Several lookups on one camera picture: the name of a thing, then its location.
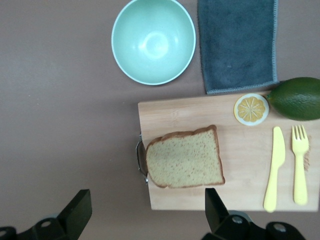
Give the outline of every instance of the green avocado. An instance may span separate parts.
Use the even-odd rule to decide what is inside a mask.
[[[283,81],[266,99],[277,112],[288,119],[320,119],[320,79],[296,77]]]

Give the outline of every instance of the metal handle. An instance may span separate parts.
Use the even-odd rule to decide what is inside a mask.
[[[138,170],[144,177],[145,184],[148,184],[148,167],[146,162],[146,149],[142,142],[142,134],[140,132],[139,141],[135,147],[136,157],[138,160]]]

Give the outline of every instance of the yellow fork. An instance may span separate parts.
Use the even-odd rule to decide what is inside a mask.
[[[303,125],[292,126],[292,151],[295,155],[293,200],[296,204],[308,202],[304,155],[309,150],[309,140]]]

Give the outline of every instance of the bowl rim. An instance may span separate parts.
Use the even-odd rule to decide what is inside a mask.
[[[185,9],[185,7],[181,3],[179,3],[177,0],[167,0],[167,1],[173,2],[177,6],[179,6],[184,11],[184,13],[187,16],[187,18],[189,19],[189,22],[190,22],[190,25],[191,25],[191,28],[192,28],[192,33],[193,33],[193,38],[192,38],[193,46],[192,46],[192,51],[191,51],[190,57],[189,57],[187,63],[185,64],[185,66],[181,69],[181,71],[179,73],[177,73],[175,76],[171,77],[170,79],[166,79],[164,81],[156,82],[156,83],[139,80],[139,79],[133,77],[132,75],[130,75],[129,73],[127,73],[126,70],[121,66],[121,64],[120,64],[120,62],[119,62],[119,60],[117,58],[115,47],[114,47],[115,29],[116,29],[116,26],[117,26],[117,23],[118,23],[120,17],[122,16],[123,12],[126,11],[126,9],[129,6],[131,6],[132,4],[134,4],[135,2],[138,2],[138,1],[145,1],[145,0],[131,0],[130,2],[128,2],[122,8],[122,10],[119,12],[119,14],[117,15],[117,17],[116,17],[116,19],[114,21],[114,24],[113,24],[113,27],[112,27],[112,33],[111,33],[111,49],[112,49],[113,57],[114,57],[117,65],[119,66],[119,68],[122,70],[122,72],[125,73],[130,79],[132,79],[132,80],[134,80],[134,81],[136,81],[136,82],[138,82],[140,84],[155,86],[155,85],[162,85],[162,84],[169,83],[172,80],[176,79],[178,76],[180,76],[187,69],[187,67],[190,65],[191,60],[193,59],[193,56],[194,56],[195,50],[196,50],[196,42],[197,42],[197,35],[196,35],[196,29],[195,29],[194,22],[192,21],[192,18],[190,16],[190,14],[188,13],[188,11]]]

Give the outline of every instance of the knife handle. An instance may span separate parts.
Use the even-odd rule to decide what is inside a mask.
[[[302,154],[295,156],[293,199],[299,205],[306,205],[308,202],[304,156]]]
[[[278,169],[271,168],[269,174],[269,181],[266,187],[263,208],[268,213],[273,213],[277,206],[277,178]]]

